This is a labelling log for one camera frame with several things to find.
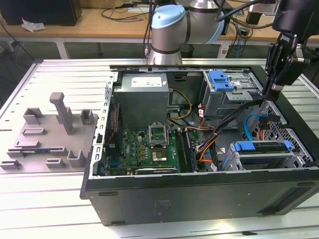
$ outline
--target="yellow wire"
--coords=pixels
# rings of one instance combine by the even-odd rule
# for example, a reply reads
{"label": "yellow wire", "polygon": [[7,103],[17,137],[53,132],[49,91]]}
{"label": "yellow wire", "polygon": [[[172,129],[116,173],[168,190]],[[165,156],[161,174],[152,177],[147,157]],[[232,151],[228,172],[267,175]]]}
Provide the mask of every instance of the yellow wire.
{"label": "yellow wire", "polygon": [[191,113],[191,102],[190,102],[190,100],[181,92],[181,91],[179,91],[179,90],[176,90],[176,89],[173,89],[173,91],[177,91],[177,92],[179,92],[187,101],[188,101],[188,104],[189,104],[189,110],[188,110],[188,112],[187,112],[187,114],[185,114],[184,116],[178,116],[178,117],[169,117],[169,118],[167,118],[167,119],[171,119],[171,120],[179,120],[179,119],[183,119],[183,118],[185,118],[185,117],[187,117],[187,116],[189,116],[190,115],[190,113]]}

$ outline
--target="motherboard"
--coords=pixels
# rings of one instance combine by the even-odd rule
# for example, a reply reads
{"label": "motherboard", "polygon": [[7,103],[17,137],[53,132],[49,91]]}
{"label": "motherboard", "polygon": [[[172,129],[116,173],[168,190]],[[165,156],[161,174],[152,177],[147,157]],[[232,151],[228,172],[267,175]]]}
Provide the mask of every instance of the motherboard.
{"label": "motherboard", "polygon": [[[164,141],[163,145],[154,142]],[[105,160],[106,175],[135,175],[193,172],[196,169],[194,152],[199,144],[197,132],[166,130],[125,131],[119,158]],[[185,165],[192,154],[193,162]]]}

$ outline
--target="wooden table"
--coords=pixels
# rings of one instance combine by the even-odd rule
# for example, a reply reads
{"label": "wooden table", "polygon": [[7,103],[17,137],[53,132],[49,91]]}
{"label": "wooden table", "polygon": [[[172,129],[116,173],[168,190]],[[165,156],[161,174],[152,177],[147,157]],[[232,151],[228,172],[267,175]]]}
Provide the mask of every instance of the wooden table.
{"label": "wooden table", "polygon": [[[230,2],[233,6],[241,3]],[[114,13],[112,17],[126,17],[137,13],[125,12]],[[6,29],[18,41],[34,41],[34,42],[55,42],[59,50],[61,59],[68,59],[68,52],[64,46],[65,42],[119,42],[119,43],[141,43],[145,33],[147,20],[144,16],[139,16],[141,21],[136,22],[116,22],[103,18],[98,9],[82,9],[82,16],[75,26],[56,26],[47,25],[46,30],[29,32],[20,25],[9,26],[3,18],[0,20],[5,24]],[[274,17],[262,16],[260,25],[271,23]],[[247,45],[268,45],[270,42],[277,40],[279,33],[271,27],[254,30],[254,34],[247,41]],[[225,58],[229,46],[235,39],[236,31],[233,25],[229,26],[226,35],[219,37],[216,44],[220,44],[218,58]],[[2,44],[12,41],[12,38],[0,27],[0,41]],[[319,36],[309,39],[309,46],[319,46]],[[101,44],[98,44],[99,52],[102,53]]]}

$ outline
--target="blue plastic latch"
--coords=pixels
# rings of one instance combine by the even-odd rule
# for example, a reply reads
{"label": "blue plastic latch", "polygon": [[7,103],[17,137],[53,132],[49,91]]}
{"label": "blue plastic latch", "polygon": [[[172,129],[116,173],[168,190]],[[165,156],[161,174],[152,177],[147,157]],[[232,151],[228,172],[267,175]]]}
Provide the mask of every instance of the blue plastic latch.
{"label": "blue plastic latch", "polygon": [[239,144],[239,143],[235,143],[234,146],[235,146],[235,150],[236,150],[237,152],[241,150],[241,147],[240,147],[240,144]]}
{"label": "blue plastic latch", "polygon": [[251,141],[242,141],[242,142],[236,142],[234,144],[235,150],[238,151],[254,151],[256,150],[253,142]]}
{"label": "blue plastic latch", "polygon": [[209,71],[210,81],[215,91],[233,91],[234,87],[229,83],[229,78],[223,71]]}
{"label": "blue plastic latch", "polygon": [[289,140],[284,140],[284,144],[287,147],[288,151],[291,151],[293,149],[293,146],[289,142]]}

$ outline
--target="label sticker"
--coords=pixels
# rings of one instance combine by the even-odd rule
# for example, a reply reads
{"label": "label sticker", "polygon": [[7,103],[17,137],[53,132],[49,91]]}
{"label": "label sticker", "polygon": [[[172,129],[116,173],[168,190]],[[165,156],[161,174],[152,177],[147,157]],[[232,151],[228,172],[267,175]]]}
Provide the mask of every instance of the label sticker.
{"label": "label sticker", "polygon": [[204,117],[204,110],[198,110],[199,117]]}
{"label": "label sticker", "polygon": [[133,77],[132,87],[161,87],[160,77]]}
{"label": "label sticker", "polygon": [[21,151],[21,153],[35,153],[35,151],[33,151],[33,150],[24,150],[24,151]]}
{"label": "label sticker", "polygon": [[232,84],[233,86],[240,86],[240,83],[239,83],[238,81],[231,82],[231,84]]}
{"label": "label sticker", "polygon": [[215,164],[211,164],[210,168],[214,171],[217,172],[217,167],[215,166]]}

